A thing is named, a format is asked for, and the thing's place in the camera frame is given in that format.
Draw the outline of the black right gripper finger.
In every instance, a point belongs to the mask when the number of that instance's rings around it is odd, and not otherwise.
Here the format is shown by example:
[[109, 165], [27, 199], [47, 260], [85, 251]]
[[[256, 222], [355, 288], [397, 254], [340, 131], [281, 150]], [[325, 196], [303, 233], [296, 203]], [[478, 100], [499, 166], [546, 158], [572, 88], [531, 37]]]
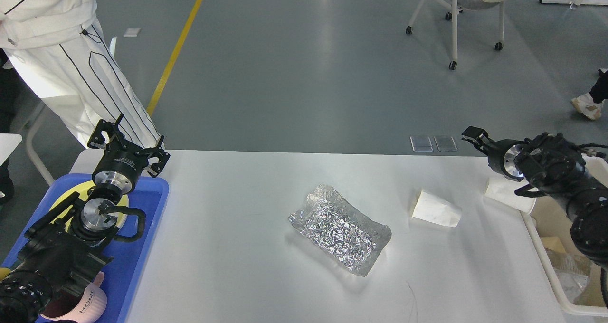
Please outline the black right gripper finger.
[[482, 128], [469, 126], [462, 132], [462, 140], [472, 144], [473, 147], [484, 155], [495, 154], [497, 148], [495, 141]]

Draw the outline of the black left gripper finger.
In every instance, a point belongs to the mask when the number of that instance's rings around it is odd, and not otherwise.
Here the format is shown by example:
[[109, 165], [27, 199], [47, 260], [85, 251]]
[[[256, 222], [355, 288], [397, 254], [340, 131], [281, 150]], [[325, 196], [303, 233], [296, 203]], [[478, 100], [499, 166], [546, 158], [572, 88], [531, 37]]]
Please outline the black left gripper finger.
[[170, 154], [166, 152], [163, 147], [164, 139], [165, 135], [161, 135], [155, 146], [143, 148], [142, 150], [142, 154], [145, 156], [147, 161], [156, 158], [156, 162], [150, 163], [150, 165], [146, 166], [145, 168], [148, 175], [152, 178], [159, 176], [170, 158]]
[[123, 118], [124, 114], [120, 114], [114, 122], [100, 119], [87, 141], [87, 148], [100, 149], [104, 152], [124, 152], [124, 135], [119, 126]]

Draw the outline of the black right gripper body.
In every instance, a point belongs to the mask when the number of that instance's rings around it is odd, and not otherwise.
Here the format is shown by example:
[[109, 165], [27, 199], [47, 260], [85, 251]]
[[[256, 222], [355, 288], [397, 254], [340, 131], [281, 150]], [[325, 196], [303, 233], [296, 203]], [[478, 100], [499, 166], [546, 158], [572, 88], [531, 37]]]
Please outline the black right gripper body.
[[524, 142], [516, 140], [490, 141], [488, 143], [488, 166], [504, 177], [521, 181], [524, 175], [515, 165], [515, 158], [523, 150]]

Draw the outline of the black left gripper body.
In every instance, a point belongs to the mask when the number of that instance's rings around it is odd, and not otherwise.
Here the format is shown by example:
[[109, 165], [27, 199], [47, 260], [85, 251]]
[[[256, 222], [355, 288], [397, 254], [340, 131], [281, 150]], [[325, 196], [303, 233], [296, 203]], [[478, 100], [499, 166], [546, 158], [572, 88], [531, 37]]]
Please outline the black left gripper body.
[[104, 150], [92, 180], [95, 185], [110, 184], [122, 193], [130, 193], [148, 164], [148, 159], [143, 155], [124, 150]]

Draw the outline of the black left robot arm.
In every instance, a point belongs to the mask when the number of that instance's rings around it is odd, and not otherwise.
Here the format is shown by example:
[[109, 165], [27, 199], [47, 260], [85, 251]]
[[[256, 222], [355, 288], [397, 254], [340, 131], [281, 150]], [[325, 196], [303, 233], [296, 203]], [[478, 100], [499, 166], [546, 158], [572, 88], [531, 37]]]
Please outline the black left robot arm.
[[87, 145], [104, 154], [92, 174], [85, 200], [70, 193], [24, 232], [19, 265], [1, 281], [1, 321], [33, 323], [61, 295], [82, 295], [112, 261], [104, 248], [113, 241], [132, 243], [145, 232], [146, 214], [119, 201], [135, 189], [143, 170], [156, 178], [170, 155], [156, 145], [143, 148], [126, 139], [115, 122], [100, 120]]

